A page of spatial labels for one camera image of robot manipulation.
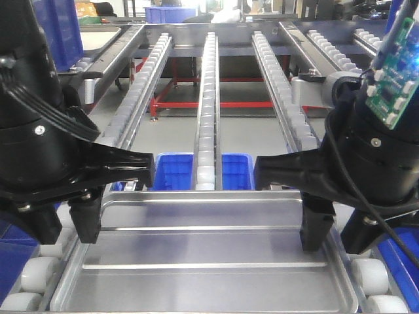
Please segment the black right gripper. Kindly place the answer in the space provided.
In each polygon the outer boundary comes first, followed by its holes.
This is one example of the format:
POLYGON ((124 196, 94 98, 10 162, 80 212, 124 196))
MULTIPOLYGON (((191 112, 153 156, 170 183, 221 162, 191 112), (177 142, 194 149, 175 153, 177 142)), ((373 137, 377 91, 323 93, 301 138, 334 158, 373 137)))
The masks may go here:
POLYGON ((368 109, 355 107, 337 107, 325 123, 331 129, 318 149, 258 156, 256 188, 280 183, 303 191, 300 238, 307 252, 320 249, 334 223, 332 201, 355 207, 340 237, 347 253, 361 254, 386 232, 363 212, 365 208, 342 168, 381 215, 417 210, 418 108, 407 109, 394 130, 385 127, 368 109))

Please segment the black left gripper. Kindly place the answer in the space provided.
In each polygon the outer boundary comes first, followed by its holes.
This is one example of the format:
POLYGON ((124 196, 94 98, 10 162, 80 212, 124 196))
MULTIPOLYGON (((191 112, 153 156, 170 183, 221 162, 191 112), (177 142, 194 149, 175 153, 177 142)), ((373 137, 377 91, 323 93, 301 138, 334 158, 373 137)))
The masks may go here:
POLYGON ((32 207, 10 223, 42 245, 55 244, 62 230, 55 207, 45 204, 69 200, 80 241, 96 243, 101 187, 135 179, 153 185, 151 153, 84 142, 42 120, 1 130, 1 208, 32 207))

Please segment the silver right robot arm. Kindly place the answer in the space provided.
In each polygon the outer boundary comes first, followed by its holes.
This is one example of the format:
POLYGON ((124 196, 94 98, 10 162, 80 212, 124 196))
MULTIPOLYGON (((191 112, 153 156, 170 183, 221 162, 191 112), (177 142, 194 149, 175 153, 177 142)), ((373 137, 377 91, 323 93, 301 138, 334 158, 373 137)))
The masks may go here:
POLYGON ((341 239, 359 254, 396 228, 418 225, 418 104, 389 130, 366 106, 366 88, 348 72, 322 82, 291 83, 299 105, 328 105, 326 132, 317 149, 260 156, 254 176, 259 190, 278 183, 302 192, 301 241, 307 251, 322 244, 331 227, 333 202, 354 208, 341 239))

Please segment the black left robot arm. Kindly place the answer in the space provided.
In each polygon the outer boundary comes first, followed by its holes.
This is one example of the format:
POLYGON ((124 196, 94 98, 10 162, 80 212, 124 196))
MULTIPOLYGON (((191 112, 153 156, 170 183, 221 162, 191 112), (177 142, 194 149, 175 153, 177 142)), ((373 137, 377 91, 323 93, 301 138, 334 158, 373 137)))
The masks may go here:
POLYGON ((1 2, 1 218, 39 243, 57 242, 66 201, 78 237, 95 243, 107 184, 153 183, 150 153, 96 143, 97 126, 60 83, 31 1, 1 2))

